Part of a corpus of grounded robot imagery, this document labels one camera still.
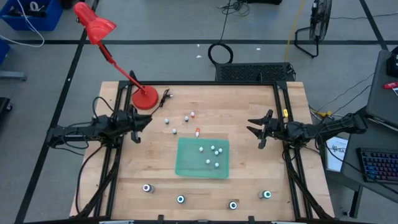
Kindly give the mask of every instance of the fan stand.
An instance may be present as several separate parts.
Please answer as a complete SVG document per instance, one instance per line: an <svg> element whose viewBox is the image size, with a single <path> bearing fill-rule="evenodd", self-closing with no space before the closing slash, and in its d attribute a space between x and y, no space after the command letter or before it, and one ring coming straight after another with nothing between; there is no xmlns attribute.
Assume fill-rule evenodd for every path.
<svg viewBox="0 0 398 224"><path fill-rule="evenodd" d="M307 29L309 29L309 28L310 28L310 27L306 27L306 28L298 29L298 30L296 31L296 33L295 33L295 39L294 39L294 45L295 45L298 49L300 49L301 51L303 51L304 53L306 53L307 55L311 56L311 58L315 58L315 57L317 57L317 56L319 55L319 37L318 37L318 36L315 37L315 45L317 46L317 54L316 54L316 55L311 54L310 52L306 51L305 49L303 49L302 47L300 47L299 45L297 45L297 34L298 34L299 32L301 32L301 31L307 30Z"/></svg>

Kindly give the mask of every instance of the black fan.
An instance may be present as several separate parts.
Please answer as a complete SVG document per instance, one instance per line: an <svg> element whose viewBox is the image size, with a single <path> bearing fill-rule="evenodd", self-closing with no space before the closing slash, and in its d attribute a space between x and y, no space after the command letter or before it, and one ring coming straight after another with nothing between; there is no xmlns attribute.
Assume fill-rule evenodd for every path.
<svg viewBox="0 0 398 224"><path fill-rule="evenodd" d="M326 36L326 32L329 26L330 20L330 12L331 12L331 0L314 0L312 4L312 13L310 19L310 26L302 29L298 29L295 33L294 45L311 56L311 58L315 58L319 54L319 42L323 41ZM303 30L310 29L310 40L314 41L314 44L317 46L317 54L313 55L310 52L304 50L300 46L297 45L297 34Z"/></svg>

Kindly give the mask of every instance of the wooden table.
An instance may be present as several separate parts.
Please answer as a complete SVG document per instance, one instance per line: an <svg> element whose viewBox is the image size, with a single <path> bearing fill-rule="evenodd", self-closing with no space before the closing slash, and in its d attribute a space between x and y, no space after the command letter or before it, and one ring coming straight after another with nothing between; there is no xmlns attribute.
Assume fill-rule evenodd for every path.
<svg viewBox="0 0 398 224"><path fill-rule="evenodd" d="M117 82L103 82L99 93L111 106L117 87ZM129 135L124 138L112 219L155 220L158 215L164 215L166 220L247 220L252 215L257 221L294 220L286 166L281 157L282 142L268 139L266 148L260 150L259 141L246 129L247 125L253 126L248 119L261 118L268 109L276 111L271 86L163 85L155 88L159 98L167 88L174 97L156 111L153 121L139 133L140 144L132 142ZM288 88L294 120L311 123L303 83L288 83ZM139 113L149 114L152 110ZM98 101L96 111L111 114L102 101ZM186 123L184 117L191 111L195 112L195 118ZM164 123L165 118L169 119L169 125ZM177 135L172 134L173 128L178 131ZM195 179L175 174L178 139L194 138L196 128L200 128L200 138L229 140L228 179ZM91 143L85 159L98 146L96 142ZM325 211L334 216L320 156L308 149L301 152L309 191ZM81 208L98 188L104 153L104 149L97 153L83 171ZM145 193L144 184L154 185L154 194ZM270 190L272 198L260 200L257 197L260 190ZM184 204L177 203L178 195L185 196ZM108 192L104 194L101 214L105 213L107 198ZM237 210L227 209L231 200L238 202ZM304 217L299 189L298 200Z"/></svg>

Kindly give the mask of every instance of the cylindrical marker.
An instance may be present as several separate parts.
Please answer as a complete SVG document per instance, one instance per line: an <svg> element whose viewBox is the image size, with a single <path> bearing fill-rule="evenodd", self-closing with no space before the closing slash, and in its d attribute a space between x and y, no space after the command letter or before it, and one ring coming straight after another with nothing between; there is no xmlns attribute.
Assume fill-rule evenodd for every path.
<svg viewBox="0 0 398 224"><path fill-rule="evenodd" d="M196 136L196 137L199 137L199 132L200 132L200 128L197 128L197 129L195 130L195 136Z"/></svg>
<svg viewBox="0 0 398 224"><path fill-rule="evenodd" d="M268 190L262 190L259 192L259 198L269 199L269 198L271 198L271 192L269 192Z"/></svg>
<svg viewBox="0 0 398 224"><path fill-rule="evenodd" d="M234 201L228 203L228 208L231 210L235 210L235 209L237 209L237 207L238 207L238 204Z"/></svg>
<svg viewBox="0 0 398 224"><path fill-rule="evenodd" d="M179 196L177 197L177 202L178 202L178 203L184 203L184 202L185 202L185 197L184 197L184 195L179 195Z"/></svg>
<svg viewBox="0 0 398 224"><path fill-rule="evenodd" d="M147 192L147 193L154 193L155 187L152 186L151 184L145 184L142 189Z"/></svg>

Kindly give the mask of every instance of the red desk lamp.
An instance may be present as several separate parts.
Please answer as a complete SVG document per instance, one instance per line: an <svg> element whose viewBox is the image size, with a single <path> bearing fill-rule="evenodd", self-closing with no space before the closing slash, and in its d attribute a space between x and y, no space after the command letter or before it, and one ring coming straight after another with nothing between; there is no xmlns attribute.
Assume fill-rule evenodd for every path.
<svg viewBox="0 0 398 224"><path fill-rule="evenodd" d="M116 24L107 19L98 17L94 11L83 2L75 4L74 10L78 17L78 22L87 30L87 36L91 44L98 45L105 59L139 88L139 91L136 91L132 95L134 106L142 110L153 108L159 99L156 89L151 86L140 85L137 80L133 79L126 71L117 65L110 52L101 42L104 37L116 28Z"/></svg>

